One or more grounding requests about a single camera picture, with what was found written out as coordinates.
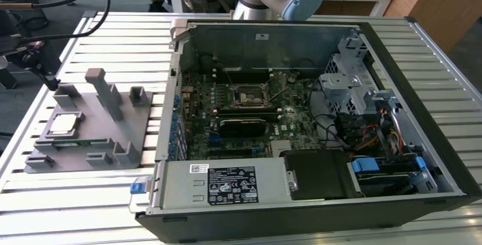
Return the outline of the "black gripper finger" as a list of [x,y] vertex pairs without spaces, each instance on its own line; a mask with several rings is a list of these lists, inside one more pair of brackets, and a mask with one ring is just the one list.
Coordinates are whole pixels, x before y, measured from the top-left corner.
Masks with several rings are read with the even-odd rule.
[[37,42],[39,77],[51,91],[56,91],[60,80],[56,78],[61,62],[49,42]]

